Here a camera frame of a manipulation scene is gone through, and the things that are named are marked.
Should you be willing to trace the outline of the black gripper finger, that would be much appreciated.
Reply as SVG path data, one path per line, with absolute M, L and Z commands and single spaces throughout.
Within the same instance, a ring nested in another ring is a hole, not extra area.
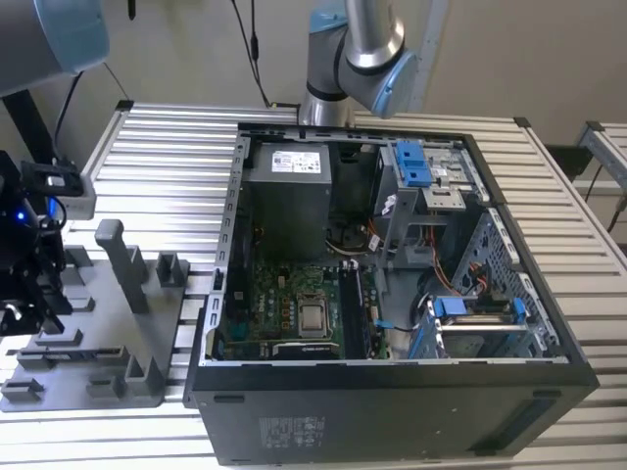
M 72 306 L 64 295 L 61 277 L 47 259 L 31 259 L 26 265 L 26 291 L 35 309 L 44 318 L 72 313 Z
M 1 337 L 62 334 L 65 326 L 61 316 L 44 318 L 35 309 L 29 295 L 1 295 Z

